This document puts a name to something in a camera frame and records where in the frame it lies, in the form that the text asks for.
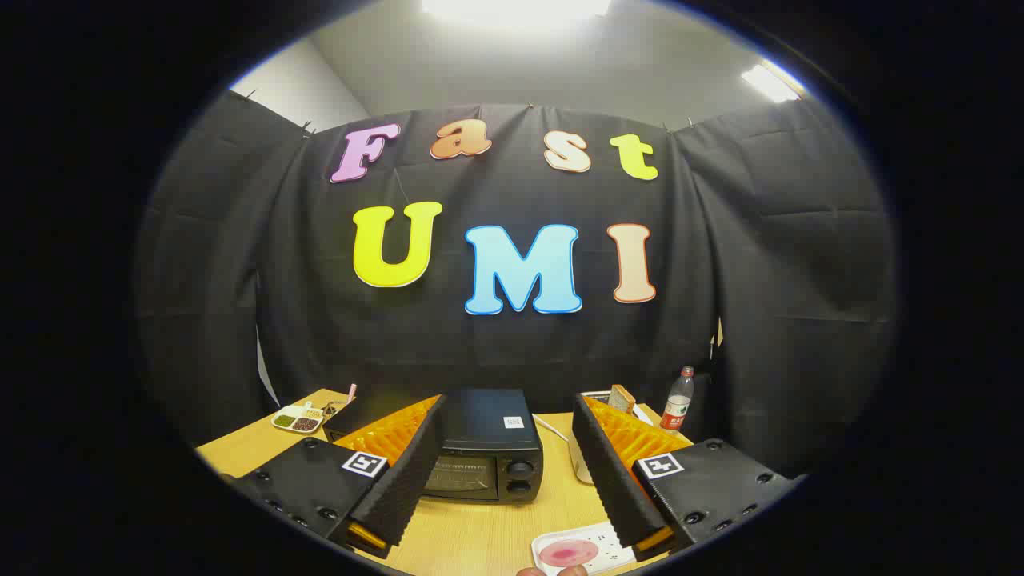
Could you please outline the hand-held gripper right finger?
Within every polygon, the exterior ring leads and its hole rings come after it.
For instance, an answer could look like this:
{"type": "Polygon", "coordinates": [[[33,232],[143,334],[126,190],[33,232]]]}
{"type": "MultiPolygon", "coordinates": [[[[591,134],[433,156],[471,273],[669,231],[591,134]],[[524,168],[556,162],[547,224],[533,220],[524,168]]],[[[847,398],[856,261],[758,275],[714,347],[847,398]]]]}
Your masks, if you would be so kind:
{"type": "Polygon", "coordinates": [[[618,543],[639,561],[731,533],[798,485],[720,438],[689,442],[582,394],[573,435],[618,543]]]}

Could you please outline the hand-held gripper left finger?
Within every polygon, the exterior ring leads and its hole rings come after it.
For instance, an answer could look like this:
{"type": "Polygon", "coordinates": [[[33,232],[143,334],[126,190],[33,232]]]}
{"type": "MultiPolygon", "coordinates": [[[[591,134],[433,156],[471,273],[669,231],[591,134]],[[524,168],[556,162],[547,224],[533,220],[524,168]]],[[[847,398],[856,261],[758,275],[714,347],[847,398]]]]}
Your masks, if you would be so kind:
{"type": "Polygon", "coordinates": [[[359,398],[249,474],[238,492],[323,539],[386,558],[406,533],[442,452],[446,396],[406,407],[359,398]]]}

